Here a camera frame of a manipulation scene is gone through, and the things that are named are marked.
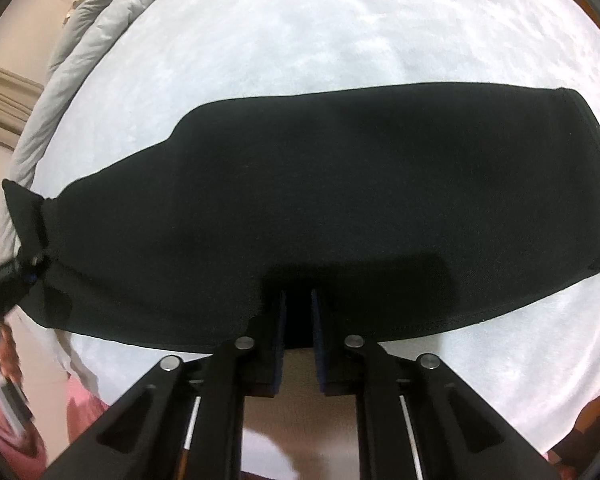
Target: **curtain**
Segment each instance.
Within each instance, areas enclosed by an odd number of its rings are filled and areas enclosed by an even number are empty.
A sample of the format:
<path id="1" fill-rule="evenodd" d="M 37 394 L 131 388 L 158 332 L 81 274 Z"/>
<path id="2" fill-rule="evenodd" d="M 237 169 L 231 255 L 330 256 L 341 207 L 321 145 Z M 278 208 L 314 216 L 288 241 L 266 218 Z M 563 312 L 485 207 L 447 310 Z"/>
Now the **curtain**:
<path id="1" fill-rule="evenodd" d="M 42 85 L 0 68 L 0 143 L 15 148 Z"/>

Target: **white bedsheet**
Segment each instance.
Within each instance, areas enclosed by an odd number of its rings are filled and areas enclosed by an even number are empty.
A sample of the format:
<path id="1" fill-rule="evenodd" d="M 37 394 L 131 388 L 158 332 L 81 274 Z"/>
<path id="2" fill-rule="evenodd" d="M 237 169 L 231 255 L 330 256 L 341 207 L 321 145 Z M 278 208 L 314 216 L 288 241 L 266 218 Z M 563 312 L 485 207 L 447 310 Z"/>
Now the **white bedsheet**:
<path id="1" fill-rule="evenodd" d="M 78 90 L 31 187 L 56 196 L 164 140 L 206 102 L 423 81 L 575 88 L 600 122 L 600 31 L 571 0 L 155 0 Z M 27 322 L 108 403 L 168 353 L 71 334 L 60 344 Z M 600 394 L 600 274 L 506 316 L 386 347 L 439 354 L 545 452 Z M 282 402 L 248 406 L 244 468 L 355 478 L 352 405 L 328 413 L 310 355 L 288 361 Z"/>

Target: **black folded garment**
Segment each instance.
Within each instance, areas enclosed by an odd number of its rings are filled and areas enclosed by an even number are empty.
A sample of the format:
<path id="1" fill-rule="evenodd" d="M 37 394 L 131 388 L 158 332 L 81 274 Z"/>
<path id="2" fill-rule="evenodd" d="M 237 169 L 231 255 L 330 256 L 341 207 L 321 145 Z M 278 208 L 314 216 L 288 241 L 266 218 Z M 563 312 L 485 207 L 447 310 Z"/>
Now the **black folded garment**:
<path id="1" fill-rule="evenodd" d="M 216 102 L 58 198 L 3 186 L 21 250 L 51 260 L 21 307 L 152 348 L 211 350 L 298 283 L 346 332 L 393 340 L 600 272 L 600 126 L 568 89 Z"/>

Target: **pink fabric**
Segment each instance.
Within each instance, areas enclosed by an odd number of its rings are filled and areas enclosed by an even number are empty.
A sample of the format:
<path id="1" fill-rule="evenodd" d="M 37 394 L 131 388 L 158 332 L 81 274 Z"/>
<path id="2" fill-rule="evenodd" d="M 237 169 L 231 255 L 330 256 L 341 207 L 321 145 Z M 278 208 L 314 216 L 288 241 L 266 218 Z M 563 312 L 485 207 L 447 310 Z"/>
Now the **pink fabric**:
<path id="1" fill-rule="evenodd" d="M 20 480 L 38 480 L 46 469 L 45 443 L 31 423 L 22 437 L 0 428 L 0 453 Z"/>
<path id="2" fill-rule="evenodd" d="M 73 376 L 66 382 L 66 426 L 69 444 L 72 444 L 109 406 L 94 397 L 82 383 Z"/>

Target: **metal screw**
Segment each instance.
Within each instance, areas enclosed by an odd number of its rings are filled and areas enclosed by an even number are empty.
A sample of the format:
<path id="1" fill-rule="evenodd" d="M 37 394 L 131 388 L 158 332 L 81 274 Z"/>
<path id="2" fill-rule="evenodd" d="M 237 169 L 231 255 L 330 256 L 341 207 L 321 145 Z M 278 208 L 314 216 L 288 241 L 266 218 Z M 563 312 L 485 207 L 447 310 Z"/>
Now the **metal screw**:
<path id="1" fill-rule="evenodd" d="M 235 347 L 238 350 L 250 350 L 253 348 L 253 345 L 255 345 L 255 343 L 256 342 L 253 340 L 253 337 L 243 335 L 242 337 L 239 337 L 235 340 Z"/>
<path id="2" fill-rule="evenodd" d="M 427 370 L 435 370 L 440 366 L 440 359 L 435 354 L 424 354 L 420 358 L 420 366 Z"/>
<path id="3" fill-rule="evenodd" d="M 348 348 L 360 348 L 365 344 L 365 340 L 361 335 L 351 334 L 344 338 L 344 344 Z"/>
<path id="4" fill-rule="evenodd" d="M 171 372 L 178 366 L 180 366 L 180 358 L 176 357 L 175 355 L 167 355 L 167 357 L 163 357 L 160 361 L 160 368 L 166 372 Z"/>

